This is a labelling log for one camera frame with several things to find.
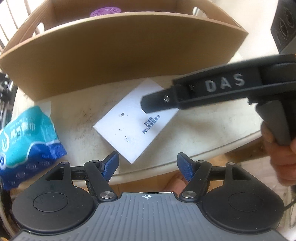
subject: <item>purple plastic object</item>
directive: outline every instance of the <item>purple plastic object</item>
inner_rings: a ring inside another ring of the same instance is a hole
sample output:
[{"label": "purple plastic object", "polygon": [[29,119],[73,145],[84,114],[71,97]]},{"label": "purple plastic object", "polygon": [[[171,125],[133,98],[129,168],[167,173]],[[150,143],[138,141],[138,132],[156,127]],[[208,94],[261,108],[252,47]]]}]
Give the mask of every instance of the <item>purple plastic object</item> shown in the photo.
[{"label": "purple plastic object", "polygon": [[120,13],[120,12],[121,12],[121,9],[118,7],[102,7],[93,11],[90,16],[94,17],[94,16],[100,16],[100,15],[111,14],[111,13]]}]

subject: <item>tabletop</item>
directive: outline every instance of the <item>tabletop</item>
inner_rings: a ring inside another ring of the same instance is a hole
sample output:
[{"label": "tabletop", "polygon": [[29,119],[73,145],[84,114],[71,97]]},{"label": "tabletop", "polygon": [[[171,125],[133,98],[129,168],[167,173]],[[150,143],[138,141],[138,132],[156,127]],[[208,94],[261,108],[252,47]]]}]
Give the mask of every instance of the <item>tabletop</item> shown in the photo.
[{"label": "tabletop", "polygon": [[[277,1],[268,1],[268,6],[253,0],[237,1],[231,6],[228,1],[216,2],[249,32],[233,61],[278,54],[270,34]],[[174,77],[151,79],[168,88]],[[93,126],[143,80],[108,83],[43,100],[51,102],[51,118],[68,153],[63,161],[81,166],[93,159],[102,160],[114,151]],[[34,103],[19,90],[13,117],[32,105]],[[247,99],[179,110],[134,164],[120,156],[119,168],[109,183],[125,183],[177,170],[179,152],[193,160],[228,152],[258,138],[261,121],[255,105],[249,105]],[[76,185],[84,186],[85,182]]]}]

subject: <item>brown box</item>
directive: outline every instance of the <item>brown box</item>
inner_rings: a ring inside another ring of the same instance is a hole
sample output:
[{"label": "brown box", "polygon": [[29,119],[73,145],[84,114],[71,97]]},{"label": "brown box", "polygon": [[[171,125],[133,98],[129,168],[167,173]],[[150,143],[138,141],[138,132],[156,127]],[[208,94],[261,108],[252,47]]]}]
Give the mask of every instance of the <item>brown box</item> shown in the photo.
[{"label": "brown box", "polygon": [[[89,17],[101,7],[122,13]],[[194,7],[208,18],[192,15]],[[39,23],[45,32],[32,37]],[[227,63],[247,32],[209,0],[46,0],[0,55],[33,100]]]}]

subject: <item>white box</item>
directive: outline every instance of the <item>white box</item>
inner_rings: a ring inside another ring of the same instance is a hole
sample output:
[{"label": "white box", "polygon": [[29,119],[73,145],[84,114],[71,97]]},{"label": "white box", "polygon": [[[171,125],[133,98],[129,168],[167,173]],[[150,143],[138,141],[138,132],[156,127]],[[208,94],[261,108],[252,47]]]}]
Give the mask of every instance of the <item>white box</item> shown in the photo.
[{"label": "white box", "polygon": [[170,109],[146,114],[141,109],[140,102],[144,95],[161,90],[160,85],[146,79],[94,126],[130,163],[135,162],[178,111]]}]

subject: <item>silver bolt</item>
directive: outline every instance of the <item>silver bolt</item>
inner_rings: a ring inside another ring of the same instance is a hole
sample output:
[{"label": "silver bolt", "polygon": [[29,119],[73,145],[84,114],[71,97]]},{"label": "silver bolt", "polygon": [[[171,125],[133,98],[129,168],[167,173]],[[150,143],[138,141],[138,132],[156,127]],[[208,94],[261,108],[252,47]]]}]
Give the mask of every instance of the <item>silver bolt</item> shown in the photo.
[{"label": "silver bolt", "polygon": [[196,192],[194,191],[185,191],[182,193],[182,196],[185,198],[195,198],[196,197]]},{"label": "silver bolt", "polygon": [[167,95],[165,95],[165,97],[163,99],[165,100],[165,102],[169,102],[170,101],[170,98]]},{"label": "silver bolt", "polygon": [[115,196],[115,193],[110,191],[105,191],[100,194],[100,197],[103,199],[110,199],[110,198],[113,198],[114,196]]}]

